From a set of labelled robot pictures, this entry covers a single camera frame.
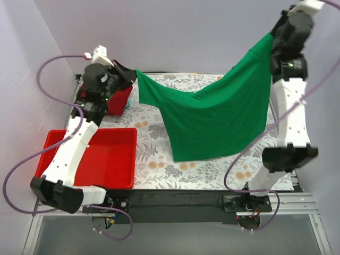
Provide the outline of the green t shirt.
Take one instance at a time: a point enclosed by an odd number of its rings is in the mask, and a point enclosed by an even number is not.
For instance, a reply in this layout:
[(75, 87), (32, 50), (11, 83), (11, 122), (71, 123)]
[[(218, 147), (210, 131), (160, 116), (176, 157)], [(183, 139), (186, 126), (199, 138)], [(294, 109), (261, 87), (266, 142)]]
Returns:
[(220, 80), (196, 92), (137, 72), (139, 102), (159, 109), (176, 162), (238, 154), (265, 130), (273, 41), (265, 35)]

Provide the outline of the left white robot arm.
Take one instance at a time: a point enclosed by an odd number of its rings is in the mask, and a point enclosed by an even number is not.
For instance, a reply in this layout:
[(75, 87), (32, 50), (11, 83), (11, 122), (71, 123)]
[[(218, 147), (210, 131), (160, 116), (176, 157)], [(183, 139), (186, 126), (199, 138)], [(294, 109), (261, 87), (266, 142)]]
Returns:
[(106, 213), (112, 209), (113, 199), (100, 186), (75, 186), (75, 176), (88, 144), (107, 113), (108, 102), (118, 91), (130, 89), (137, 79), (117, 61), (92, 63), (82, 76), (83, 84), (76, 96), (76, 107), (57, 152), (40, 177), (33, 177), (30, 187), (47, 206), (73, 214), (82, 206), (94, 204)]

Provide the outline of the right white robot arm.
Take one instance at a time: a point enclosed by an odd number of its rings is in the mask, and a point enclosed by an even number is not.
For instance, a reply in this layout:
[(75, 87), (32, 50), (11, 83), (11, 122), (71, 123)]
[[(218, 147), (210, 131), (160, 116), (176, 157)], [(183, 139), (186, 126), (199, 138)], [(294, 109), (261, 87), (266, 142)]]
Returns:
[(308, 65), (302, 54), (313, 28), (305, 11), (284, 11), (274, 26), (270, 53), (272, 87), (278, 101), (279, 135), (275, 147), (262, 152), (262, 167), (235, 197), (223, 197), (227, 213), (270, 212), (268, 193), (285, 174), (301, 168), (318, 156), (311, 145), (305, 121), (303, 96), (307, 87)]

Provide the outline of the folded blue t shirt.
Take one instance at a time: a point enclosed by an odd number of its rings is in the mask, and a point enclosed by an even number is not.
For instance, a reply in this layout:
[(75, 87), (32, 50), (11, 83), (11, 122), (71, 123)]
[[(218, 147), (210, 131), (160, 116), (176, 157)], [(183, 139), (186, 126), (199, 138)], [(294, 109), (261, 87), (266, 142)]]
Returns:
[(127, 102), (126, 102), (125, 107), (128, 108), (128, 107), (130, 107), (130, 106), (131, 106), (131, 101), (130, 101), (130, 99), (128, 99)]

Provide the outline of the folded dark red t shirt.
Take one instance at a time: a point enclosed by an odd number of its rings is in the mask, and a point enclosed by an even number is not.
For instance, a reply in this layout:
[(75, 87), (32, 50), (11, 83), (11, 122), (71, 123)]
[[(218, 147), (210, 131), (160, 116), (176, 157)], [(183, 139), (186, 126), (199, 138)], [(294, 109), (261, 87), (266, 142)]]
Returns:
[(86, 118), (101, 118), (106, 114), (121, 116), (126, 108), (126, 102), (130, 96), (133, 87), (129, 87), (124, 91), (116, 92), (113, 97), (106, 102), (91, 102), (84, 98), (83, 84), (77, 94), (76, 105), (80, 106)]

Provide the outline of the red plastic tray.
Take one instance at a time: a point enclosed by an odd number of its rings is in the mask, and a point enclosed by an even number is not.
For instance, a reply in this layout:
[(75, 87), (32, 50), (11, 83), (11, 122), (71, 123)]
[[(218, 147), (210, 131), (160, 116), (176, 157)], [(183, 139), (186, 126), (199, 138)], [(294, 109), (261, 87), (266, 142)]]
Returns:
[(84, 149), (75, 156), (73, 138), (40, 157), (35, 179), (46, 176), (50, 182), (62, 180), (73, 187), (99, 186), (130, 189), (134, 185), (137, 130), (98, 129)]

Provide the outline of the floral table cloth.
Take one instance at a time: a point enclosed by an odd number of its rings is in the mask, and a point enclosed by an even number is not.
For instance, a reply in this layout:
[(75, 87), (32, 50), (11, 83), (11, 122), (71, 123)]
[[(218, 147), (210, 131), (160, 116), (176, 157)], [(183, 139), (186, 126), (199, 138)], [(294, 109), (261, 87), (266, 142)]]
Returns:
[[(217, 74), (147, 74), (158, 83), (180, 91), (198, 91), (217, 80)], [(234, 156), (205, 161), (174, 162), (171, 145), (159, 110), (140, 104), (138, 83), (129, 97), (131, 106), (122, 116), (107, 115), (100, 128), (136, 128), (137, 152), (135, 163), (135, 189), (225, 189), (223, 178)], [(241, 189), (261, 167), (261, 154), (265, 147), (275, 145), (277, 128), (258, 141), (234, 165), (228, 174), (227, 184)], [(290, 174), (274, 185), (276, 191), (293, 191)]]

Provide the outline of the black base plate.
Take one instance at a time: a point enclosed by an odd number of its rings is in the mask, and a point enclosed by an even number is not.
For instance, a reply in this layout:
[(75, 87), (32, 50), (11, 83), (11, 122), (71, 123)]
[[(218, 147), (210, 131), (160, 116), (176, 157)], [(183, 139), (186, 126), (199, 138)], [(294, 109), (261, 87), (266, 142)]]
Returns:
[(269, 213), (268, 196), (255, 197), (228, 190), (108, 190), (97, 208), (85, 207), (83, 213), (105, 214), (109, 208), (127, 212), (134, 223), (237, 224), (237, 213)]

